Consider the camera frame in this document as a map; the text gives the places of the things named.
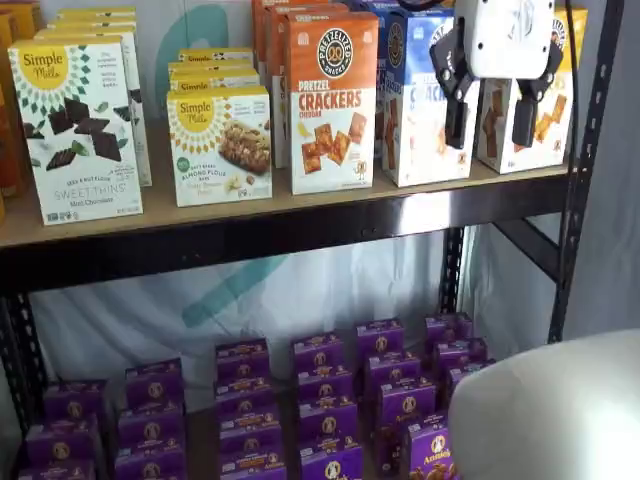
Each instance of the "cardboard box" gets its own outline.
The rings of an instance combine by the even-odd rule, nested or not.
[[[113,35],[121,38],[122,54],[124,56],[127,78],[127,87],[131,97],[132,128],[136,140],[135,151],[138,162],[138,176],[140,185],[151,186],[151,167],[149,165],[149,144],[147,141],[147,128],[142,106],[142,92],[140,89],[140,74],[138,72],[138,55],[136,53],[136,28],[131,25],[118,25],[112,27],[71,27],[69,24],[60,24],[56,28],[41,30],[36,33],[36,39],[60,39],[65,37],[99,37]]]
[[[292,192],[370,187],[378,18],[368,12],[288,18]]]
[[[23,40],[9,57],[44,224],[142,213],[120,37]]]
[[[578,61],[587,26],[587,10],[573,9]],[[553,84],[538,104],[535,134],[531,148],[512,141],[516,103],[520,88],[511,80],[487,80],[482,99],[478,149],[476,155],[498,173],[561,165],[567,146],[567,134],[573,106],[573,83],[567,14],[556,9],[552,40],[564,53]]]
[[[184,403],[182,364],[179,358],[125,370],[127,405],[137,408],[149,402]]]
[[[394,11],[388,26],[382,167],[399,187],[467,178],[480,84],[465,101],[464,148],[445,142],[447,99],[434,73],[429,48],[453,27],[453,10]]]
[[[248,452],[282,442],[276,405],[220,415],[220,452]]]

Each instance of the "blue cracker box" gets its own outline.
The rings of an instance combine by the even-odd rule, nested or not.
[[[276,405],[221,415],[219,420],[221,453],[246,452],[282,442]]]
[[[358,434],[358,406],[352,396],[324,397],[301,402],[298,412],[300,441],[326,435],[356,437]]]
[[[464,148],[447,146],[447,100],[429,55],[430,47],[452,29],[453,17],[453,9],[446,8],[391,13],[382,168],[399,187],[467,178],[471,171],[480,83],[474,82],[465,98]]]

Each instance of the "purple snack box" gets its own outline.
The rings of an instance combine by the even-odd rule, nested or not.
[[[95,466],[90,460],[68,460],[46,467],[21,470],[18,480],[95,480]]]
[[[227,380],[215,388],[218,414],[242,413],[274,402],[268,377]]]
[[[286,480],[287,467],[280,445],[271,445],[252,452],[220,455],[220,480],[256,478]]]
[[[282,428],[276,405],[220,416],[221,453],[247,452],[280,443]]]
[[[342,340],[334,332],[293,342],[296,372],[313,370],[324,365],[344,364]]]
[[[130,447],[146,440],[184,437],[181,403],[148,403],[124,410],[118,420],[120,447]]]
[[[298,440],[307,441],[323,435],[356,437],[358,406],[352,397],[324,397],[298,405],[300,423]]]
[[[182,363],[179,358],[128,368],[125,379],[129,408],[166,400],[184,403]]]
[[[115,478],[169,477],[186,472],[182,437],[147,440],[131,448],[121,448],[115,461]]]
[[[216,347],[218,381],[269,375],[269,350],[264,338]]]
[[[303,443],[300,448],[301,480],[362,480],[362,446],[350,436]]]
[[[324,366],[298,373],[298,400],[353,396],[353,375],[344,365]]]
[[[410,423],[404,429],[400,478],[459,480],[451,456],[447,420],[444,416]]]

